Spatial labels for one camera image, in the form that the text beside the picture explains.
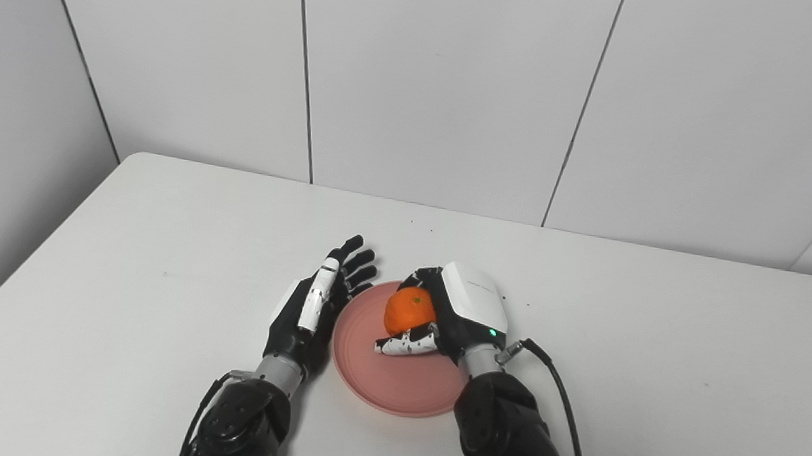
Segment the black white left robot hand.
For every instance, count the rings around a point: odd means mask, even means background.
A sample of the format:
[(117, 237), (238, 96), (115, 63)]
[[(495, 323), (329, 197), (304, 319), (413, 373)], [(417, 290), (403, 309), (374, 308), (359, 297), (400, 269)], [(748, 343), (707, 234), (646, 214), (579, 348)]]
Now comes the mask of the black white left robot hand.
[(269, 326), (264, 355), (288, 357), (303, 376), (316, 376), (329, 358), (337, 317), (354, 297), (373, 286), (376, 253), (363, 235), (331, 250), (317, 270), (287, 289)]

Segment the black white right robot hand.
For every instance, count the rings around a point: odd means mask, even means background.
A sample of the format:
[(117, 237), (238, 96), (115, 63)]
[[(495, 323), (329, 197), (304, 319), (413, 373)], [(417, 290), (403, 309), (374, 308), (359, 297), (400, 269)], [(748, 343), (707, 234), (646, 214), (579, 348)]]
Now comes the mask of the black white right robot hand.
[(396, 357), (439, 353), (470, 379), (503, 370), (497, 357), (506, 348), (509, 321), (489, 275), (466, 263), (450, 262), (418, 268), (398, 289), (427, 291), (436, 320), (377, 339), (374, 352)]

